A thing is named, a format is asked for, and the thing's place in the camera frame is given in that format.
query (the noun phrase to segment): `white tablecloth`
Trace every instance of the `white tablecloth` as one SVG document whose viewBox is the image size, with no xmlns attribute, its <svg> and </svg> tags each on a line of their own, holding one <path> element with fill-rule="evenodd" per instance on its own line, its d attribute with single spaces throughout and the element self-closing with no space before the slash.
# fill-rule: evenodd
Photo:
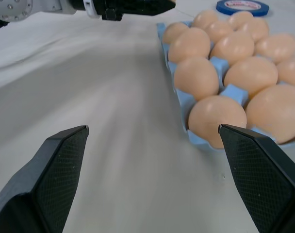
<svg viewBox="0 0 295 233">
<path fill-rule="evenodd" d="M 295 34 L 295 0 L 266 0 L 271 32 Z M 256 233 L 225 154 L 183 134 L 157 22 L 210 0 L 121 22 L 36 14 L 0 30 L 0 190 L 45 138 L 90 127 L 65 233 Z M 295 148 L 286 151 L 295 161 Z"/>
</svg>

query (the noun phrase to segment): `brown egg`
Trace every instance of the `brown egg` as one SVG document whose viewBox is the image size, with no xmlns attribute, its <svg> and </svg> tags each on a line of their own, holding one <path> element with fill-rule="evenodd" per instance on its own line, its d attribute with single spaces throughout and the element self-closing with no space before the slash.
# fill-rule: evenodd
<svg viewBox="0 0 295 233">
<path fill-rule="evenodd" d="M 233 33 L 233 29 L 229 23 L 224 21 L 216 21 L 206 27 L 205 32 L 208 34 L 210 39 L 216 44 L 220 39 Z"/>
<path fill-rule="evenodd" d="M 216 43 L 211 51 L 210 57 L 227 60 L 233 65 L 239 60 L 252 56 L 254 52 L 254 41 L 249 33 L 234 32 L 222 38 Z"/>
<path fill-rule="evenodd" d="M 177 65 L 174 86 L 193 95 L 196 100 L 201 100 L 217 94 L 219 79 L 210 61 L 203 57 L 192 57 Z"/>
<path fill-rule="evenodd" d="M 233 84 L 253 98 L 261 90 L 275 85 L 278 71 L 274 63 L 263 57 L 248 57 L 234 64 L 226 73 L 224 86 Z"/>
<path fill-rule="evenodd" d="M 256 43 L 255 54 L 268 57 L 278 64 L 295 54 L 295 36 L 279 33 L 264 38 Z"/>
<path fill-rule="evenodd" d="M 295 57 L 278 64 L 278 79 L 295 86 Z"/>
<path fill-rule="evenodd" d="M 238 31 L 249 32 L 252 36 L 254 42 L 258 42 L 259 40 L 268 37 L 269 35 L 269 27 L 267 22 L 259 17 L 255 17 L 241 25 Z"/>
<path fill-rule="evenodd" d="M 177 39 L 185 30 L 189 29 L 184 23 L 172 23 L 170 24 L 164 34 L 163 43 L 170 44 L 172 41 Z"/>
<path fill-rule="evenodd" d="M 194 19 L 192 27 L 205 29 L 209 24 L 216 22 L 217 13 L 213 10 L 205 10 L 200 12 Z"/>
<path fill-rule="evenodd" d="M 237 30 L 241 25 L 245 24 L 251 19 L 253 19 L 253 15 L 249 11 L 239 11 L 232 14 L 228 18 L 227 22 L 234 30 Z"/>
<path fill-rule="evenodd" d="M 168 59 L 179 63 L 190 57 L 208 57 L 210 52 L 210 39 L 200 28 L 190 28 L 183 32 L 170 44 Z"/>
<path fill-rule="evenodd" d="M 277 143 L 295 137 L 295 86 L 280 84 L 257 94 L 246 108 L 247 127 L 271 134 Z"/>
<path fill-rule="evenodd" d="M 226 96 L 210 96 L 195 104 L 188 120 L 189 129 L 217 149 L 224 148 L 218 133 L 220 124 L 246 127 L 246 114 L 238 102 Z"/>
</svg>

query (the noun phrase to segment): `tape roll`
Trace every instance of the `tape roll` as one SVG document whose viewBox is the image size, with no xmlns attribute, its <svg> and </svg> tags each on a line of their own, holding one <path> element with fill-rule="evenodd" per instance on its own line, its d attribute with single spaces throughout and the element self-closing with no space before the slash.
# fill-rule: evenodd
<svg viewBox="0 0 295 233">
<path fill-rule="evenodd" d="M 249 11 L 253 16 L 265 16 L 269 6 L 253 0 L 221 0 L 217 2 L 216 9 L 229 16 L 238 11 Z"/>
</svg>

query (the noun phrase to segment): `egg carton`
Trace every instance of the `egg carton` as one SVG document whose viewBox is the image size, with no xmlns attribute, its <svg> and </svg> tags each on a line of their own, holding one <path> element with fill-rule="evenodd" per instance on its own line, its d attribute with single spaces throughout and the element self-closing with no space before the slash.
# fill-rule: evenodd
<svg viewBox="0 0 295 233">
<path fill-rule="evenodd" d="M 191 26 L 192 21 L 184 21 L 182 22 L 188 27 Z M 164 52 L 164 58 L 165 58 L 165 63 L 167 66 L 167 69 L 171 73 L 171 81 L 172 81 L 172 88 L 173 91 L 177 94 L 179 104 L 180 104 L 180 110 L 181 110 L 181 121 L 182 121 L 182 127 L 185 131 L 185 133 L 188 134 L 190 142 L 195 145 L 197 148 L 200 150 L 204 151 L 217 151 L 217 152 L 223 152 L 224 149 L 215 149 L 213 148 L 210 143 L 195 135 L 193 132 L 191 132 L 188 129 L 188 116 L 190 114 L 190 111 L 192 110 L 193 106 L 196 103 L 196 100 L 194 97 L 188 93 L 182 92 L 174 87 L 174 82 L 173 82 L 173 77 L 174 77 L 174 72 L 176 70 L 177 65 L 175 63 L 172 63 L 168 61 L 168 51 L 169 51 L 169 44 L 163 43 L 163 34 L 166 30 L 166 26 L 164 23 L 158 23 L 157 24 L 157 31 L 158 31 L 158 37 L 161 41 L 163 52 Z M 221 96 L 227 96 L 230 97 L 231 99 L 237 101 L 241 106 L 244 106 L 245 103 L 248 101 L 248 92 L 238 88 L 232 84 L 228 85 L 227 87 L 223 86 L 223 79 L 224 76 L 229 69 L 229 63 L 226 60 L 219 59 L 217 57 L 212 57 L 210 59 L 210 62 L 213 64 L 215 67 L 218 78 L 219 78 L 219 95 Z M 272 138 L 274 141 L 275 139 L 266 132 L 263 132 L 262 130 L 258 128 L 252 128 L 253 131 L 261 133 L 263 135 L 269 136 Z M 281 144 L 279 145 L 281 148 L 287 148 L 295 145 L 295 139 L 291 140 L 291 142 Z"/>
</svg>

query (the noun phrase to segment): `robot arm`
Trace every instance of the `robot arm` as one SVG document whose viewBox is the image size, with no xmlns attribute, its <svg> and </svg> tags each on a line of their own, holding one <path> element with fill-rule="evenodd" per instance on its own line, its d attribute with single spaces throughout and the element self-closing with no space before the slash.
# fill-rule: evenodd
<svg viewBox="0 0 295 233">
<path fill-rule="evenodd" d="M 175 7 L 175 0 L 0 0 L 0 28 L 37 12 L 74 14 L 120 21 L 123 14 L 154 16 Z"/>
</svg>

